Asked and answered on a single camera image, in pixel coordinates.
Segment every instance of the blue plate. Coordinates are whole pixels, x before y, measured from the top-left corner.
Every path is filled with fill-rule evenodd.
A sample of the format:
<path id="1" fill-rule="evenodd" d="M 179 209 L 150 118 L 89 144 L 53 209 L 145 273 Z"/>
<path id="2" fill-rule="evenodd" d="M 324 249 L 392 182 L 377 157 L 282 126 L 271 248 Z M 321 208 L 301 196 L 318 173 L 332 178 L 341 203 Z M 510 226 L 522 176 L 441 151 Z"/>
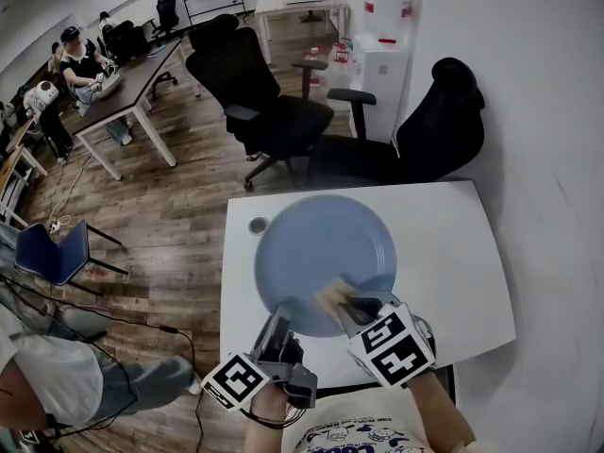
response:
<path id="1" fill-rule="evenodd" d="M 335 337 L 343 332 L 316 293 L 337 277 L 361 291 L 390 292 L 396 252 L 375 213 L 353 199 L 322 194 L 294 203 L 270 223 L 256 251 L 255 275 L 270 313 L 290 304 L 293 331 Z"/>

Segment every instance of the blue plastic chair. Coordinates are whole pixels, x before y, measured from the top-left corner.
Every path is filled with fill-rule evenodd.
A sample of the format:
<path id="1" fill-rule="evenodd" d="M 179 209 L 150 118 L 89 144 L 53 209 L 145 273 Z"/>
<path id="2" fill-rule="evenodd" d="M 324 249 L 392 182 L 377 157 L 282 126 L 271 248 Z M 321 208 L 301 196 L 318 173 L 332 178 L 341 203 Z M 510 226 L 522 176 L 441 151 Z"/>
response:
<path id="1" fill-rule="evenodd" d="M 19 269 L 42 277 L 53 285 L 69 284 L 81 291 L 102 297 L 101 293 L 72 281 L 84 265 L 91 262 L 126 276 L 128 272 L 91 257 L 88 231 L 122 246 L 120 242 L 88 225 L 84 220 L 59 243 L 50 238 L 44 225 L 36 224 L 19 233 L 15 264 Z"/>

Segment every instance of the white marker cube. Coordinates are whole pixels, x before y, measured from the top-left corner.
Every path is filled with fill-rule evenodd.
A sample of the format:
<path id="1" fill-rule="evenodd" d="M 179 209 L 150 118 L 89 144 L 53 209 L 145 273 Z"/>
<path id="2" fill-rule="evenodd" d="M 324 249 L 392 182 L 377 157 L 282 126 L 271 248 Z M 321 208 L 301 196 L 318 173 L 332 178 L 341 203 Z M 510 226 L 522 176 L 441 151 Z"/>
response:
<path id="1" fill-rule="evenodd" d="M 436 361 L 407 304 L 350 339 L 348 353 L 386 388 L 400 386 Z"/>
<path id="2" fill-rule="evenodd" d="M 270 380 L 244 354 L 231 354 L 202 381 L 203 388 L 227 411 L 238 411 Z"/>

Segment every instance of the shoe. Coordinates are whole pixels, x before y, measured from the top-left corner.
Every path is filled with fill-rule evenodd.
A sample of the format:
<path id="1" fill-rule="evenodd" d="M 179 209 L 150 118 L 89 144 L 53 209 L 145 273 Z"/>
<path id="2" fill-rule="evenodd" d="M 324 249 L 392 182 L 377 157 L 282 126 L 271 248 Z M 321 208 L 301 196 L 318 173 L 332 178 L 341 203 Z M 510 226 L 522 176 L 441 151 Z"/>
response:
<path id="1" fill-rule="evenodd" d="M 204 388 L 202 388 L 201 386 L 201 377 L 199 377 L 199 375 L 197 375 L 197 373 L 195 372 L 193 372 L 193 374 L 193 382 L 190 386 L 186 387 L 185 389 L 193 396 L 199 396 L 204 392 Z"/>

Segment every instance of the black cap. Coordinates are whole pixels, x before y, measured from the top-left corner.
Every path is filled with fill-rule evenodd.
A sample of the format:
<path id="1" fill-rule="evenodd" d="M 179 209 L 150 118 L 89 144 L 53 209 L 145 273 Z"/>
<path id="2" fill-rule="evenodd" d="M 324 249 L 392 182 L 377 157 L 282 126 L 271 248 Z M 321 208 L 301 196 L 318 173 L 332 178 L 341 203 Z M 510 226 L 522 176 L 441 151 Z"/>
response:
<path id="1" fill-rule="evenodd" d="M 60 41 L 63 43 L 74 41 L 79 37 L 79 30 L 76 26 L 68 26 L 63 30 L 63 33 L 60 34 Z"/>

